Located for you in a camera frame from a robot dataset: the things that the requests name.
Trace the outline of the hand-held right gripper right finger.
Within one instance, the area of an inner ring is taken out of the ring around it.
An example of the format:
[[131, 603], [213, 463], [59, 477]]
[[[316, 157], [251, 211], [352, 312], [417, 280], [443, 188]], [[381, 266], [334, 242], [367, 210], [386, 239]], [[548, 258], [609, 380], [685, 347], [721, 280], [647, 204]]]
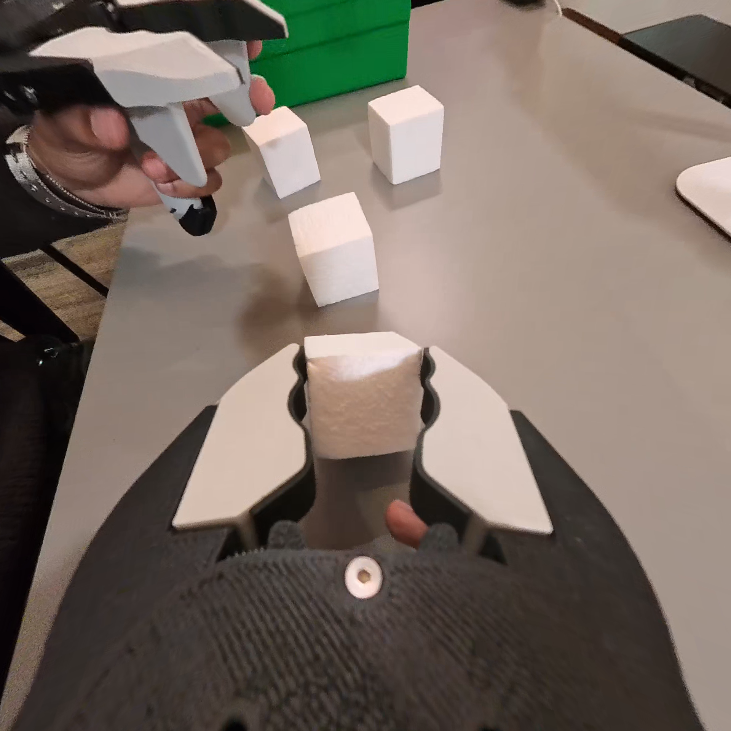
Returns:
[[430, 346], [423, 352], [420, 431], [410, 504], [428, 526], [449, 525], [469, 553], [493, 531], [553, 534], [507, 403], [478, 375]]

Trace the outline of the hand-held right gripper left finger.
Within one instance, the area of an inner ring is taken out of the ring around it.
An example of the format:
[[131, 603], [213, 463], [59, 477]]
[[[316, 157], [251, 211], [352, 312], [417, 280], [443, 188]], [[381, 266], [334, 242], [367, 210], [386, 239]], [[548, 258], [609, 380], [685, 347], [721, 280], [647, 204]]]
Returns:
[[286, 345], [220, 398], [172, 519], [178, 531], [228, 527], [247, 549], [279, 520], [297, 522], [316, 486], [306, 414], [303, 352]]

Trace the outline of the white foam cube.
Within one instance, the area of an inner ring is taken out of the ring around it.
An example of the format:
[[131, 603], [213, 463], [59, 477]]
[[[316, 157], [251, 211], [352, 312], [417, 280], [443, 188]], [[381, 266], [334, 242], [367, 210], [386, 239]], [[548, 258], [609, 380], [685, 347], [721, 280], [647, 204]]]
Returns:
[[379, 290], [373, 233], [354, 192], [301, 207], [288, 223], [318, 307]]
[[421, 86], [371, 100], [368, 121], [373, 162], [392, 185], [441, 168], [444, 106]]
[[279, 199], [321, 180], [308, 126], [290, 108], [277, 107], [242, 127], [262, 174]]
[[394, 332], [304, 339], [310, 432], [320, 458], [410, 452], [422, 429], [423, 348]]

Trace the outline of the green plastic bin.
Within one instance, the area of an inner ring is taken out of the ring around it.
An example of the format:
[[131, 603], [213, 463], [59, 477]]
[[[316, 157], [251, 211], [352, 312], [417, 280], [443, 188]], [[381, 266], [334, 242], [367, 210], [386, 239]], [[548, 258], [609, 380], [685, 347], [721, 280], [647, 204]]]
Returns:
[[253, 76], [273, 92], [274, 108], [296, 107], [403, 79], [409, 1], [267, 1], [288, 25], [284, 40], [263, 42]]

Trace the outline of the person's right hand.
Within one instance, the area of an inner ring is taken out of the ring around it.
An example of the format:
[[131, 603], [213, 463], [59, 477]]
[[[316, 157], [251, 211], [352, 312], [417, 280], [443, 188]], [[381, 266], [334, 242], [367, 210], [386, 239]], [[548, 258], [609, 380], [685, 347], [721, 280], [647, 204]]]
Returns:
[[419, 548], [428, 532], [428, 526], [417, 516], [411, 505], [399, 499], [385, 510], [385, 525], [396, 542], [413, 549]]

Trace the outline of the person's left hand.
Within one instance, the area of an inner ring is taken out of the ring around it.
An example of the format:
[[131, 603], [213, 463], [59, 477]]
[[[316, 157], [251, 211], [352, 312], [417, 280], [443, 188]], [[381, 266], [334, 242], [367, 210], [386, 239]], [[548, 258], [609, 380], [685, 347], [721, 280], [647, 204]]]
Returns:
[[154, 151], [137, 159], [126, 118], [114, 107], [78, 105], [54, 114], [36, 113], [29, 155], [40, 171], [94, 206], [155, 206], [160, 203], [158, 192], [183, 198], [212, 195], [222, 186], [218, 168], [230, 158], [231, 144], [223, 131], [203, 122], [218, 113], [209, 98], [189, 100], [184, 109], [206, 168], [203, 187], [179, 178]]

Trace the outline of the person's dark clothing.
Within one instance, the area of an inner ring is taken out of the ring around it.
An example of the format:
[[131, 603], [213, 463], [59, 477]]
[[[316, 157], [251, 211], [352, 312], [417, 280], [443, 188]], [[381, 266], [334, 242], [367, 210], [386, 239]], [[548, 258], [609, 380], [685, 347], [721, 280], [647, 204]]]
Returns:
[[1, 357], [1, 687], [13, 658], [94, 341], [48, 335]]

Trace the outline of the white rounded stand base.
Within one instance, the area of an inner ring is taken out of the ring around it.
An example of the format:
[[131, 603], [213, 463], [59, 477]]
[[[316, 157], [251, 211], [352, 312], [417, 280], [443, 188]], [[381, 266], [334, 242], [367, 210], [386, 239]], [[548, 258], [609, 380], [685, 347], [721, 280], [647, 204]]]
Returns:
[[675, 190], [685, 204], [730, 239], [730, 157], [683, 170]]

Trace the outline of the dark laptop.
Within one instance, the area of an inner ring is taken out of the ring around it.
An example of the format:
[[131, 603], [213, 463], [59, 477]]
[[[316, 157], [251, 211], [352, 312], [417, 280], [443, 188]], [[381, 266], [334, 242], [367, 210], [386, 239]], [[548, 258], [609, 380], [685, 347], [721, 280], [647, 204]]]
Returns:
[[729, 105], [730, 26], [693, 14], [628, 32], [624, 50]]

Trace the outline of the black metal frame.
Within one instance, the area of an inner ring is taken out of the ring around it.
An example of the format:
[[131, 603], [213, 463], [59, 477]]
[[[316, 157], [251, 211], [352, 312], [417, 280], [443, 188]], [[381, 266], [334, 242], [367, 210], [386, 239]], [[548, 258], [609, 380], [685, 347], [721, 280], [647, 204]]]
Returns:
[[20, 337], [49, 336], [61, 343], [79, 343], [82, 338], [35, 293], [11, 267], [15, 260], [26, 261], [43, 257], [43, 263], [52, 262], [68, 273], [84, 287], [106, 299], [109, 289], [77, 262], [68, 258], [53, 244], [15, 257], [2, 258], [1, 263], [1, 322], [2, 341], [9, 342], [6, 331], [12, 330]]

